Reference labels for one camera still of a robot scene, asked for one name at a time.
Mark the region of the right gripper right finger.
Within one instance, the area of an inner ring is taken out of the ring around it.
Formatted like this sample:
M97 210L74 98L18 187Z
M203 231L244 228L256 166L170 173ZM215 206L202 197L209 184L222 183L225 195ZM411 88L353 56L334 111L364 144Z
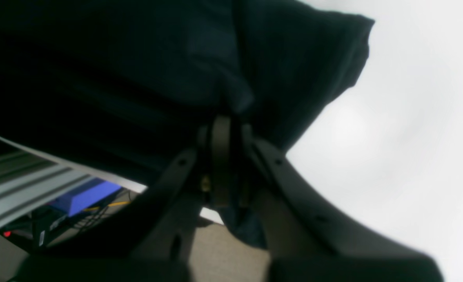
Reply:
M434 260L374 232L314 190L275 146L242 125L253 192L271 256L267 282L442 282Z

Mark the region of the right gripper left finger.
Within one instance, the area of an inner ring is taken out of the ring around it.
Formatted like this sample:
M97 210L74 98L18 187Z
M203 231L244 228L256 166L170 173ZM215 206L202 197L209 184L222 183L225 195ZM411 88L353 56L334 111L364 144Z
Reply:
M201 209L230 202L231 119L215 118L150 187L89 231L31 255L17 282L190 282Z

